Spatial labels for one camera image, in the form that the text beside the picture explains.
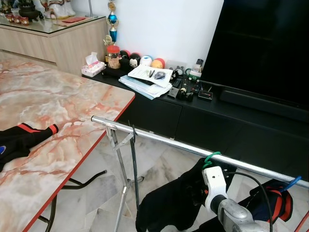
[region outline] black cloth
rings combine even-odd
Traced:
[[[140,204],[136,217],[138,232],[160,232],[167,225],[174,225],[179,231],[190,228],[205,203],[205,185],[201,158],[189,171],[178,179],[150,192]]]
[[[28,156],[30,148],[57,132],[55,124],[45,130],[38,130],[25,123],[0,131],[0,172],[6,163]]]
[[[273,223],[281,218],[283,221],[288,221],[293,212],[293,199],[288,191],[280,192],[280,190],[286,187],[286,183],[269,180],[262,184],[265,187],[266,194],[270,202],[270,208],[272,211]],[[256,187],[250,191],[250,196],[239,202],[239,204],[247,208],[254,220],[269,221],[268,208],[264,201],[264,195],[260,187]],[[225,232],[222,224],[219,222],[218,217],[203,223],[199,226],[199,229],[194,232]]]

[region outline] white statue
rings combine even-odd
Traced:
[[[71,0],[40,0],[45,8],[45,18],[63,19],[74,16],[75,11],[72,9]]]

